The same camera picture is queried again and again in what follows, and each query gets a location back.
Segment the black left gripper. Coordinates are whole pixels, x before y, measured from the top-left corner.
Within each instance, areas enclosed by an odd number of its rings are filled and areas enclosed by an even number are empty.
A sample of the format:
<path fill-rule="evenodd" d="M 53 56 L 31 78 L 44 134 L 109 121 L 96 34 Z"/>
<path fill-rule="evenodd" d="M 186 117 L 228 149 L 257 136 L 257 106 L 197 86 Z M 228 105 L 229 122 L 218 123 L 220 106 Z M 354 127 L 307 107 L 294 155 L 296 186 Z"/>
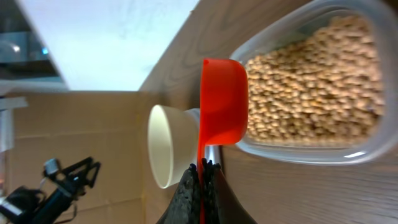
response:
<path fill-rule="evenodd" d="M 92 157 L 87 157 L 62 170 L 45 169 L 43 175 L 50 179 L 64 196 L 79 199 L 86 194 L 86 186 L 94 187 L 100 168 L 100 162 L 93 162 Z"/>

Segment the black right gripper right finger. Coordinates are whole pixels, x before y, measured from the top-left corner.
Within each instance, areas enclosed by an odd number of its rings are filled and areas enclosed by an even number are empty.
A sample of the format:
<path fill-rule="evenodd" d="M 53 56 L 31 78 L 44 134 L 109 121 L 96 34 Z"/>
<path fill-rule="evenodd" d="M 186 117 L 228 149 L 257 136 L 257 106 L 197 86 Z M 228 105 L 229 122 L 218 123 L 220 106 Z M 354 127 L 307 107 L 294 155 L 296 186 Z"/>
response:
<path fill-rule="evenodd" d="M 204 223 L 256 224 L 240 204 L 225 179 L 221 166 L 212 160 L 201 160 L 203 166 Z"/>

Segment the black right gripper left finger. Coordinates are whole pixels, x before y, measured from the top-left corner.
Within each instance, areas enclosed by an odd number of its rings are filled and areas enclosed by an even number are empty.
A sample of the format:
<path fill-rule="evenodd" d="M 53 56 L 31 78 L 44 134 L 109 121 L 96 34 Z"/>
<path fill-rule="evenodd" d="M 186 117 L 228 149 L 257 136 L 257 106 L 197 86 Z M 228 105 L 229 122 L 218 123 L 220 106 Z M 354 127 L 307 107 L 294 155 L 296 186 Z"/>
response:
<path fill-rule="evenodd" d="M 166 211 L 157 224 L 199 224 L 201 190 L 197 167 L 190 164 L 184 171 Z"/>

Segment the red measuring scoop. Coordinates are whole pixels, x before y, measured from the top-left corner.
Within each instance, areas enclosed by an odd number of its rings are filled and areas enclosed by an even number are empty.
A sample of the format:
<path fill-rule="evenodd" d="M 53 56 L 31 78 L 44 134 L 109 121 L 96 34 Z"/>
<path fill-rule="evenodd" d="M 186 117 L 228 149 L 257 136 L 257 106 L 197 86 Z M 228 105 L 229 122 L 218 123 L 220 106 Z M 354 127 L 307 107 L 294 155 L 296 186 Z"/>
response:
<path fill-rule="evenodd" d="M 200 90 L 200 130 L 197 166 L 201 190 L 200 224 L 204 223 L 203 166 L 207 145 L 233 145 L 248 125 L 248 78 L 244 67 L 231 59 L 203 60 Z"/>

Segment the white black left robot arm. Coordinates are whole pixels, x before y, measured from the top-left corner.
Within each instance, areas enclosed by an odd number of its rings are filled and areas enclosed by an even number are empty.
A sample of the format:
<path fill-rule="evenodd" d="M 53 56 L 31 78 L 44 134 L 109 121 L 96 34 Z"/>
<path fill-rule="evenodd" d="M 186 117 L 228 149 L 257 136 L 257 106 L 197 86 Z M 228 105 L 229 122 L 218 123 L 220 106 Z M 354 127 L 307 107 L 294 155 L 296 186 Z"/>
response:
<path fill-rule="evenodd" d="M 101 168 L 92 157 L 63 168 L 58 159 L 44 163 L 43 179 L 51 181 L 56 189 L 48 196 L 41 188 L 21 186 L 1 202 L 1 215 L 9 223 L 53 224 L 68 223 L 77 216 L 76 202 L 93 188 Z"/>

